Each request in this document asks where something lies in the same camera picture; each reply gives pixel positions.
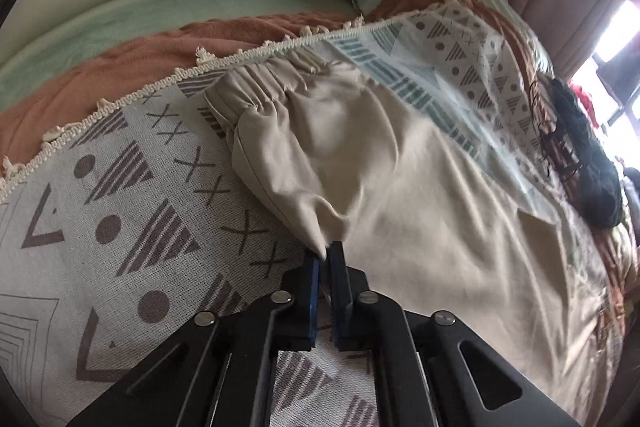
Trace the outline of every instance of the bed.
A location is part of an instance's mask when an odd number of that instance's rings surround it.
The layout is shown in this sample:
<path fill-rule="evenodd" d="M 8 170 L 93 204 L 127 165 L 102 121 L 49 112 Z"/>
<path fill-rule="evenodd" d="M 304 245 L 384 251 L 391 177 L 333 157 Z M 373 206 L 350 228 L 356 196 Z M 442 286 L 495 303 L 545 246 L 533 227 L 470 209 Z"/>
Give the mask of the bed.
<path fill-rule="evenodd" d="M 0 389 L 38 425 L 65 425 L 198 309 L 239 311 L 305 245 L 321 255 L 329 225 L 295 225 L 278 184 L 252 181 L 268 169 L 239 148 L 265 157 L 260 142 L 240 142 L 220 102 L 234 71 L 270 60 L 367 75 L 442 147 L 421 183 L 466 187 L 460 204 L 430 192 L 449 209 L 425 208 L 440 255 L 382 269 L 345 225 L 348 263 L 406 309 L 451 309 L 596 425 L 635 239 L 628 211 L 590 227 L 544 157 L 532 89 L 552 65 L 505 0 L 18 0 L 0 42 Z M 329 315 L 315 350 L 280 353 L 272 425 L 377 425 L 367 353 L 332 350 Z"/>

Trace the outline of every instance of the triangular cutout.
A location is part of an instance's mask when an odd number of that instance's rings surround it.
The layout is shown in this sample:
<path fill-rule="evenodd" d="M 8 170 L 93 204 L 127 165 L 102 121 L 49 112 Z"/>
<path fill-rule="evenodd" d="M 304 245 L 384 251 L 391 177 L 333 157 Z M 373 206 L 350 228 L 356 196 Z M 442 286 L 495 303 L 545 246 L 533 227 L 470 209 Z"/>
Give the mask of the triangular cutout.
<path fill-rule="evenodd" d="M 462 342 L 460 352 L 486 409 L 496 410 L 522 396 L 521 388 L 474 344 Z"/>

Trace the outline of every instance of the brown circle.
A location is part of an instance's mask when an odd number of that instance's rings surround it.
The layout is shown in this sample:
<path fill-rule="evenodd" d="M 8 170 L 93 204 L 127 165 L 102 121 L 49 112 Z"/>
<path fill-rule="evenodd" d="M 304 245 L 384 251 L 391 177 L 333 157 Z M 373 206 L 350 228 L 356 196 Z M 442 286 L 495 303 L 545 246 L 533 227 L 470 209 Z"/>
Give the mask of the brown circle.
<path fill-rule="evenodd" d="M 94 170 L 95 166 L 95 156 L 93 154 L 88 154 L 87 156 L 82 156 L 76 163 L 76 168 L 74 168 L 74 176 L 77 179 L 84 178 L 89 172 Z"/>
<path fill-rule="evenodd" d="M 166 317 L 169 311 L 169 297 L 160 290 L 151 290 L 138 302 L 138 317 L 147 324 L 155 324 Z"/>
<path fill-rule="evenodd" d="M 101 245 L 106 245 L 118 237 L 121 227 L 122 221 L 118 216 L 111 214 L 111 216 L 103 217 L 95 227 L 95 240 Z"/>

